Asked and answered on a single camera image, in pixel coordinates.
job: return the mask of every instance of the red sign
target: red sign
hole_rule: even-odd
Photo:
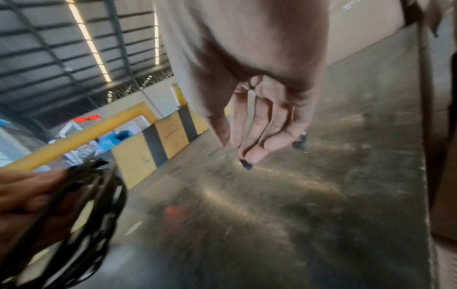
[[[76,118],[76,119],[74,119],[74,121],[75,122],[85,122],[85,121],[88,121],[88,120],[97,120],[99,118],[100,118],[100,116],[98,116],[98,115],[89,115],[86,118]]]

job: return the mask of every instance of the black stripe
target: black stripe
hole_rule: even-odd
[[[189,140],[189,142],[192,142],[199,135],[197,134],[194,122],[192,121],[189,107],[187,105],[181,106],[178,110],[178,114],[179,118],[181,119],[182,126],[184,127],[184,131],[186,132],[187,139]]]
[[[160,167],[167,160],[167,154],[163,148],[162,142],[160,141],[159,133],[155,125],[151,125],[147,129],[143,130],[144,139],[148,144],[149,151],[151,152],[152,158],[156,167]]]

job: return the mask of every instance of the hand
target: hand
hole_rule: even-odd
[[[167,53],[191,108],[224,146],[257,163],[310,125],[325,70],[323,0],[159,0]],[[256,93],[247,136],[247,95]],[[232,99],[232,127],[224,108]]]
[[[46,207],[50,196],[45,193],[62,183],[65,175],[64,170],[36,173],[0,169],[0,264],[9,242]],[[64,199],[33,246],[30,258],[70,234],[74,221],[71,212],[81,194],[82,191],[73,192]]]

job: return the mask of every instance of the finger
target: finger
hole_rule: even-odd
[[[0,243],[8,244],[16,234],[21,232],[36,218],[36,214],[7,214],[0,217]],[[47,239],[54,234],[70,230],[73,219],[69,216],[52,217],[46,223],[39,239]]]
[[[267,139],[264,148],[268,151],[282,149],[294,142],[305,132],[314,116],[315,103],[303,107],[295,107],[292,121],[279,133]]]
[[[270,123],[272,107],[273,103],[270,100],[256,97],[254,118],[249,127],[248,135],[243,139],[241,146],[238,149],[238,157],[240,159],[245,159],[246,153],[260,140],[260,137]]]
[[[87,187],[82,187],[77,191],[69,192],[67,196],[63,199],[59,208],[55,211],[56,215],[66,215],[73,211],[76,204],[78,203],[81,196],[87,190]],[[42,211],[49,203],[51,198],[50,194],[43,194],[36,196],[28,201],[26,201],[21,208],[26,213],[38,213]]]
[[[230,124],[225,116],[225,112],[221,111],[214,117],[205,118],[209,126],[209,130],[216,137],[220,146],[227,145],[230,139]]]
[[[13,183],[36,176],[38,173],[27,170],[0,169],[0,185]]]
[[[28,179],[0,185],[0,214],[11,211],[28,199],[50,191],[65,179],[65,170],[56,169]]]
[[[272,120],[265,132],[263,139],[279,133],[290,121],[292,116],[292,107],[287,104],[273,104]],[[270,152],[263,146],[262,141],[255,145],[246,153],[246,161],[251,164],[256,164],[266,157]]]
[[[246,120],[248,119],[248,93],[235,92],[230,102],[232,106],[230,142],[234,149],[239,149],[244,137]]]

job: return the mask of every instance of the metal roof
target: metal roof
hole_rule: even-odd
[[[0,112],[34,129],[106,105],[108,91],[122,97],[172,75],[151,0],[74,0],[112,82],[68,2],[0,0]]]

